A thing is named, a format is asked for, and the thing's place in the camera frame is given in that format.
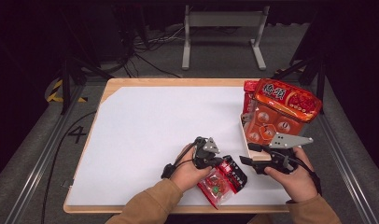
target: floor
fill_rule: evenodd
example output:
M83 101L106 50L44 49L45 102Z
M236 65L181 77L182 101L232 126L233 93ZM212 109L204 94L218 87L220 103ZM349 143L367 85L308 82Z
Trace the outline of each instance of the floor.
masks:
M277 69L288 67L307 27L304 24L265 28L260 48L266 71L258 69L248 44L252 30L219 28L200 29L191 34L188 71L181 70L183 36L180 35L154 51L140 52L139 49L138 55L160 70L134 56L126 67L128 72L121 68L112 75L127 78L271 77ZM115 65L105 63L103 69ZM297 77L294 74L284 80L299 85ZM46 88L46 98L54 84ZM0 174L0 223L104 223L109 219L111 214L70 215L63 210L67 186L86 142L86 135L78 133L89 132L104 88L105 80L91 75L85 86L72 86L73 95L86 97L88 101L75 102L65 116L60 115L62 103L49 103L49 108ZM315 91L315 83L304 88ZM323 196L343 223L379 223L379 172L329 83L325 87L324 111L305 132L315 139L307 152L322 180ZM247 217L238 218L241 218L240 223L246 223ZM274 223L291 223L289 214L273 214L273 218Z

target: forearm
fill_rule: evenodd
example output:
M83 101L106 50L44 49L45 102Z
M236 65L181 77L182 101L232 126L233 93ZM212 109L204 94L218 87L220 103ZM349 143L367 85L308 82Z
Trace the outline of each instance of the forearm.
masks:
M320 195L302 203L287 203L295 224L338 224L338 216Z
M106 223L164 223L182 196L183 192L175 183L163 179L154 187L131 198L122 212Z

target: person's left hand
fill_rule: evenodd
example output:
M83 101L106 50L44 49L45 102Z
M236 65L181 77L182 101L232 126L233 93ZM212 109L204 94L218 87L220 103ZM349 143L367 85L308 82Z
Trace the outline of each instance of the person's left hand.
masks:
M179 165L175 172L170 177L170 180L172 180L183 192L187 191L188 189L192 189L196 184L198 184L203 178L207 177L207 175L211 171L211 167L206 167L202 170L198 170L195 165L192 162L192 155L193 150L195 148L192 147L186 155L184 155L183 159L178 163L184 161L181 165Z

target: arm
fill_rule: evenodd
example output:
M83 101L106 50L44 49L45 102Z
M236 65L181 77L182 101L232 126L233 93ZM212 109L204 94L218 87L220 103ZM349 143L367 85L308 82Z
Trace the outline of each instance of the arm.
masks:
M314 168L303 149L293 149L295 156L313 171ZM271 167L266 167L265 173L279 182L290 196L291 200L287 205L294 223L341 223L332 208L317 193L309 173L301 166L290 175L280 173Z
M180 162L183 163L177 167L170 179L163 179L154 187L135 195L119 215L113 216L106 223L164 223L183 197L183 193L210 173L210 167L198 170L193 165L193 150L194 148L181 159Z

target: hand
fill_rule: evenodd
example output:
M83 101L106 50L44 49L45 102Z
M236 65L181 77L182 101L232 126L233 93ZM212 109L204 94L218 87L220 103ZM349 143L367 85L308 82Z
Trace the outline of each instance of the hand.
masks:
M300 147L294 147L293 149L295 156L305 162L309 169L314 171L303 149ZM279 182L290 198L296 203L301 203L317 196L317 190L311 176L300 165L289 175L278 172L272 167L266 167L264 171L271 178Z
M192 149L189 150L189 152L187 152L186 155L184 155L183 159L181 159L181 161L178 164L180 164L183 161L184 163L179 165L176 168L175 172L170 177L170 180L172 180L183 192L187 191L188 189L192 189L203 178L207 177L207 175L210 173L212 169L210 166L202 170L198 170L195 167L195 165L192 162L192 155L193 155L194 149L195 148L193 147Z

